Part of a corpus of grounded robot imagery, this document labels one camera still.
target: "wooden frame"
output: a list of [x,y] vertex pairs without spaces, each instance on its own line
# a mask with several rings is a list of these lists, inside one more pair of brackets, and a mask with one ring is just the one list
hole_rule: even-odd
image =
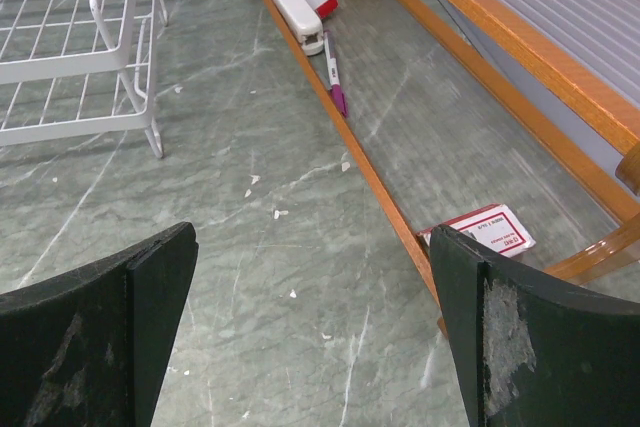
[[[636,240],[640,239],[640,205],[635,201],[635,199],[632,198],[629,193],[620,187],[619,184],[611,179],[604,171],[602,171],[602,169],[600,169],[586,154],[584,154],[584,152],[582,152],[564,133],[552,124],[513,85],[511,85],[496,69],[482,58],[482,56],[473,47],[466,44],[458,34],[456,34],[426,5],[424,5],[420,0],[398,1],[416,18],[418,22],[420,22],[423,27],[425,27],[425,29],[427,29],[444,47],[446,47],[449,52],[463,66],[465,66],[467,70],[491,94],[493,94],[494,97],[518,121],[520,121],[527,130],[529,130],[532,135],[538,139],[538,141],[554,156],[554,158],[556,158],[556,160],[558,160],[558,162],[560,162],[614,218],[623,224],[620,229],[607,236],[603,241],[594,244],[594,246],[585,249],[585,251],[576,254],[560,264],[550,267],[547,271],[559,278],[571,280],[575,283],[582,283],[588,280],[593,280],[594,278],[605,275],[612,270],[627,265],[630,258],[629,252],[632,252],[632,255],[635,255],[633,254],[635,243]],[[282,35],[287,41],[294,56],[300,63],[303,72],[316,91],[316,94],[327,110],[327,113],[336,126],[336,129],[342,136],[355,161],[358,163],[360,170],[376,195],[378,202],[389,218],[412,260],[416,264],[416,267],[422,275],[429,291],[439,304],[431,273],[431,265],[422,245],[416,239],[414,232],[412,232],[402,212],[400,212],[389,191],[376,173],[375,168],[371,164],[371,161],[368,159],[357,138],[349,128],[349,125],[336,109],[330,95],[325,90],[324,83],[315,72],[307,56],[302,51],[286,22],[277,10],[275,4],[272,0],[263,0],[263,2],[274,18],[276,25],[282,32]],[[468,15],[472,20],[476,20],[476,18],[486,15],[482,13],[479,4],[477,4],[477,2],[474,3],[473,0],[458,0],[457,4],[456,2],[452,3],[458,8],[462,6],[462,12]],[[472,10],[472,15],[469,15],[469,9]],[[480,18],[479,23],[485,27],[489,25],[490,27],[494,26],[495,28],[503,28],[495,18]],[[506,42],[508,46],[512,46],[514,43],[513,33],[509,34],[507,32],[500,35],[503,35],[503,43]],[[548,42],[546,38],[543,38],[542,40],[544,42]],[[551,52],[549,46],[543,46],[543,50],[545,49]],[[526,49],[510,48],[507,49],[507,51],[515,51],[517,54],[529,57],[536,57],[536,55],[541,53],[540,51],[535,51],[533,49],[527,51]],[[582,66],[579,66],[582,71],[577,69],[576,71],[572,71],[571,74],[577,75],[578,79],[566,78],[567,76],[564,76],[562,77],[562,82],[554,80],[553,76],[562,76],[561,71],[566,67],[563,64],[566,59],[560,57],[561,56],[556,57],[556,60],[553,62],[557,63],[558,59],[560,59],[561,62],[559,62],[558,65],[553,64],[551,67],[544,67],[542,65],[544,62],[537,57],[534,59],[535,62],[538,62],[536,65],[538,65],[539,68],[544,67],[544,69],[546,69],[545,73],[542,74],[541,77],[555,85],[558,92],[561,92],[564,96],[560,96],[560,98],[565,100],[565,102],[571,102],[571,104],[569,104],[569,102],[567,102],[567,104],[571,105],[574,110],[582,112],[585,120],[588,122],[590,120],[593,121],[593,124],[590,123],[592,127],[609,140],[614,147],[625,154],[632,151],[640,137],[640,121],[631,119],[631,128],[624,125],[619,120],[613,119],[611,115],[605,115],[605,111],[602,107],[603,99],[604,96],[610,93],[609,91],[611,91],[611,89],[604,86],[601,82],[600,84],[602,85],[595,89],[574,89],[573,91],[569,91],[563,82],[571,80],[580,80],[581,82],[586,81],[587,71]],[[522,62],[521,57],[516,56],[516,58]],[[527,64],[524,62],[524,65],[529,69],[533,69],[534,63],[529,62]],[[589,75],[589,80],[591,81],[594,77],[591,74]],[[629,108],[633,108],[633,106],[627,104],[626,101],[621,99],[617,94],[614,94],[612,98],[608,99],[607,105],[613,105],[614,109],[617,109],[617,114],[624,114],[624,116],[630,115]],[[633,165],[635,165],[635,163],[632,163],[630,170],[628,169],[628,179],[625,179],[625,182],[635,182],[637,185],[640,185],[640,175],[636,175],[636,172],[640,172],[640,168],[635,169],[633,168]]]

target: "green marble floor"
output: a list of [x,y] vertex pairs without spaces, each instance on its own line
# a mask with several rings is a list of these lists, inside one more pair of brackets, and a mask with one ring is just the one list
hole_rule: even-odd
[[[451,353],[435,326],[438,309],[261,1],[167,1],[171,22],[158,43],[157,97],[166,158],[156,160],[135,131],[1,149],[0,291],[188,220],[200,257],[154,426],[467,425]],[[345,17],[334,19],[341,28],[366,7],[344,1]],[[368,34],[376,34],[370,25]],[[391,189],[410,193],[400,202],[419,214],[415,222],[445,220],[522,188],[521,198],[508,200],[539,233],[533,263],[613,228],[487,94],[465,97],[479,86],[399,10],[395,25],[400,49],[391,54],[387,38],[379,44],[379,60],[393,75],[378,90],[377,71],[368,83],[353,74],[364,69],[360,60],[371,59],[340,46],[339,53],[352,125]],[[398,127],[388,114],[422,102],[420,75],[435,89],[424,101],[431,110],[414,119],[415,130],[397,131],[402,139],[394,142]],[[438,105],[446,109],[440,117]],[[475,190],[452,179],[464,175],[486,188],[492,173],[511,174],[502,163],[474,170],[479,158],[471,142],[463,149],[471,159],[462,161],[464,171],[442,167],[419,177],[419,189],[406,189],[416,183],[407,172],[424,173],[421,160],[437,165],[454,155],[461,142],[455,115],[474,106],[489,110],[492,125],[497,119],[511,129],[492,131],[496,144],[486,145],[508,143],[519,175],[543,181],[475,198]],[[442,137],[430,141],[432,122],[447,119]],[[487,130],[487,122],[472,115],[462,127]],[[396,154],[421,132],[425,153],[402,164]],[[555,237],[536,224],[543,200]],[[583,234],[576,232],[580,224],[587,225]],[[632,268],[596,287],[633,297],[637,285]]]

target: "marble floor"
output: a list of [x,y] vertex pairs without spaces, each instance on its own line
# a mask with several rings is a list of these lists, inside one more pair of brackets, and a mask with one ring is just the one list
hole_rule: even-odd
[[[1,149],[0,292],[188,220],[200,255],[155,427],[468,425],[438,309],[261,1],[167,2],[166,158],[135,131]],[[438,215],[465,201],[445,187]],[[613,228],[583,194],[571,209],[595,220],[568,248]]]

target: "pink marker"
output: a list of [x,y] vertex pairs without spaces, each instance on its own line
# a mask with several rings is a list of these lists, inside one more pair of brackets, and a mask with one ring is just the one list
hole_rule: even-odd
[[336,59],[335,44],[328,30],[324,31],[324,52],[327,55],[327,67],[329,68],[329,83],[331,84],[331,97],[333,102],[346,119],[349,117],[349,107],[347,99],[342,92],[340,86],[340,77],[338,76],[338,60]]

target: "white vein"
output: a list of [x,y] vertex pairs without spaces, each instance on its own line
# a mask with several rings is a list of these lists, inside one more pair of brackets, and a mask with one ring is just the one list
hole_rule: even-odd
[[278,248],[278,249],[321,249],[322,247],[318,247],[315,245],[301,245],[301,244],[262,244],[257,245],[258,249],[270,249],[270,248]]
[[431,378],[433,377],[433,365],[434,365],[433,362],[436,356],[435,355],[436,350],[438,350],[438,346],[440,345],[441,341],[442,341],[442,332],[438,332],[438,334],[436,335],[436,342],[433,348],[429,351],[429,355],[427,355],[427,361],[425,362],[425,365],[424,365],[424,374],[420,379],[420,388],[422,390],[426,389],[427,387],[429,387],[429,385],[431,385]]
[[242,212],[243,210],[245,210],[247,207],[250,207],[252,204],[244,204],[242,207],[240,207],[238,210],[235,210],[234,212],[231,212],[229,215],[221,218],[221,219],[215,219],[215,220],[210,220],[209,222],[207,222],[207,225],[219,225],[219,224],[224,224],[227,220],[231,220],[233,219],[236,215],[238,215],[240,212]]
[[351,377],[353,375],[353,369],[356,365],[356,361],[360,356],[360,352],[362,351],[362,346],[364,345],[364,338],[367,335],[367,326],[369,323],[369,306],[367,305],[367,313],[364,316],[364,325],[362,326],[362,332],[360,333],[360,339],[358,340],[358,349],[356,352],[353,352],[353,344],[356,341],[356,336],[351,337],[351,342],[349,343],[349,372],[347,373],[347,381],[345,383],[344,389],[344,408],[342,409],[342,418],[340,419],[340,424],[338,427],[343,427],[344,423],[347,421],[347,411],[349,409],[349,392],[351,390]]
[[233,281],[233,292],[231,293],[231,313],[233,314],[233,302],[236,298],[236,287],[238,286],[238,279],[240,278],[240,274],[242,273],[242,269],[240,269],[240,264],[242,264],[242,259],[244,259],[244,252],[240,256],[240,260],[238,261],[238,265],[236,265],[236,280]]
[[191,308],[191,302],[189,301],[189,298],[187,298],[187,311],[189,312],[189,317],[191,318],[191,328],[195,332],[196,331],[196,318],[193,315],[193,309]]
[[382,289],[382,295],[384,295],[384,297],[387,297],[387,284],[384,283],[384,279],[382,278],[382,275],[384,275],[384,272],[382,272],[382,269],[380,269],[380,288]]
[[305,180],[313,177],[315,174],[320,173],[320,172],[328,172],[331,169],[334,169],[335,167],[337,167],[338,165],[339,165],[338,162],[334,162],[332,164],[323,165],[322,167],[315,167],[315,168],[311,169],[309,172],[307,172],[305,174],[302,174],[302,176],[300,176],[299,179],[289,182],[289,184],[286,185],[286,188],[293,189],[298,184],[300,184],[300,183],[304,182]]
[[102,170],[97,175],[97,177],[94,179],[94,181],[91,183],[91,185],[86,190],[84,195],[80,198],[80,201],[76,204],[75,208],[73,209],[73,211],[71,212],[69,217],[67,217],[67,220],[65,220],[64,224],[62,224],[62,227],[60,228],[60,230],[58,230],[58,233],[53,237],[53,239],[51,239],[51,241],[49,242],[47,247],[44,249],[44,252],[42,252],[42,254],[40,254],[40,257],[38,257],[38,260],[36,261],[36,263],[33,264],[33,267],[31,267],[31,270],[29,270],[29,272],[27,272],[22,277],[22,279],[20,279],[20,282],[18,283],[18,286],[17,286],[18,289],[23,287],[29,281],[29,279],[31,278],[33,273],[40,266],[40,264],[42,263],[43,259],[47,256],[47,254],[51,250],[51,247],[53,247],[53,245],[58,241],[60,236],[67,230],[67,227],[69,227],[69,224],[71,223],[73,218],[76,216],[76,214],[80,210],[80,207],[82,207],[82,204],[84,204],[85,200],[87,200],[87,197],[89,197],[89,195],[91,195],[93,190],[96,188],[96,185],[98,185],[98,182],[100,182],[100,180],[102,179],[102,176],[104,175],[105,171],[107,170],[107,168],[111,164],[111,161],[113,160],[113,158],[116,156],[116,153],[118,152],[118,149],[122,145],[122,142],[124,142],[124,139],[125,139],[126,136],[127,136],[127,133],[125,132],[124,135],[122,136],[122,138],[120,139],[120,142],[118,142],[118,145],[116,146],[116,148],[113,150],[113,152],[111,153],[111,155],[107,159],[107,162],[102,167]]
[[[176,3],[173,4],[173,9],[171,10],[171,12],[168,14],[169,18],[167,19],[167,23],[169,20],[171,20],[171,17],[173,17],[176,12],[178,12],[178,9],[180,8],[180,2],[182,2],[182,0],[176,0]],[[164,29],[166,26],[162,26],[162,29],[160,29],[160,33],[158,34],[158,38],[160,38],[160,36],[164,33]]]
[[228,154],[230,150],[231,150],[231,145],[227,145],[224,149],[220,149],[220,150],[218,150],[217,152],[214,152],[211,155],[213,157],[218,157],[220,155]]
[[259,175],[253,175],[253,168],[256,165],[256,151],[251,149],[251,168],[249,169],[249,175],[251,176],[251,185],[255,184],[258,180],[260,180]]
[[398,98],[398,95],[400,95],[400,92],[402,91],[402,89],[404,88],[404,86],[406,85],[410,77],[411,75],[409,71],[409,66],[407,66],[404,69],[404,75],[402,76],[402,80],[400,81],[398,88],[395,90],[395,92],[391,96],[391,99],[389,99],[389,103],[387,104],[387,107],[384,109],[384,112],[382,112],[382,115],[379,115],[378,118],[376,119],[375,123],[373,124],[373,128],[371,129],[371,132],[369,132],[369,135],[367,135],[367,137],[364,139],[364,142],[367,142],[369,139],[376,136],[376,134],[378,133],[378,130],[380,130],[380,127],[384,122],[384,119],[387,117],[389,112],[391,112],[391,110],[393,109],[396,99]]
[[11,149],[8,146],[0,148],[0,159],[7,155],[9,152],[11,152]]
[[369,246],[369,228],[367,227],[367,193],[366,187],[362,187],[362,226],[364,230],[364,264],[367,263],[371,248]]
[[258,15],[258,22],[256,23],[256,36],[253,39],[253,53],[255,54],[258,49],[259,49],[259,45],[258,45],[258,36],[260,35],[260,26],[262,25],[262,15],[264,14],[264,11],[266,9],[262,8],[260,9],[260,14]]
[[211,397],[211,381],[207,380],[207,389],[209,390],[209,413],[211,414],[211,427],[216,427],[216,417],[213,414],[213,398]]
[[13,186],[16,185],[20,182],[22,182],[23,180],[28,179],[29,177],[31,177],[36,170],[38,170],[40,167],[42,167],[43,165],[49,165],[50,163],[52,163],[54,160],[56,160],[58,158],[58,156],[56,155],[55,157],[52,157],[51,159],[47,160],[46,162],[40,162],[38,165],[36,165],[33,169],[29,170],[28,172],[25,172],[22,175],[19,175],[18,177],[14,177],[13,179],[9,179],[5,182],[0,182],[0,189],[2,189],[3,187],[9,187],[9,186]]
[[[122,99],[120,101],[120,105],[118,106],[118,110],[116,112],[120,111],[120,107],[122,107],[122,104],[124,103],[125,99]],[[73,147],[69,147],[68,151],[75,151],[75,150],[80,150],[83,147],[86,147],[87,145],[93,144],[96,140],[98,140],[100,137],[102,137],[104,135],[104,133],[102,134],[96,134],[93,137],[90,137],[89,139],[85,140],[84,142],[80,142],[78,145],[74,145]]]
[[[249,55],[245,55],[245,56],[237,56],[240,57],[240,60],[233,60],[227,64],[223,64],[223,65],[212,65],[211,67],[207,67],[205,69],[202,69],[198,72],[194,72],[193,74],[189,75],[188,77],[182,79],[180,81],[180,83],[182,85],[185,85],[187,82],[197,79],[198,77],[202,77],[203,75],[206,74],[211,74],[212,76],[215,76],[221,72],[225,72],[227,70],[233,69],[234,67],[240,67],[242,64],[246,63],[247,61],[253,59],[256,55],[261,54],[262,52],[269,52],[273,49],[268,49],[268,48],[259,48],[257,51],[254,51],[252,54]],[[156,97],[162,97],[163,95],[166,95],[170,92],[174,92],[175,88],[175,84],[171,85],[170,87],[167,87],[166,89],[161,90],[160,92],[158,92],[156,94]]]

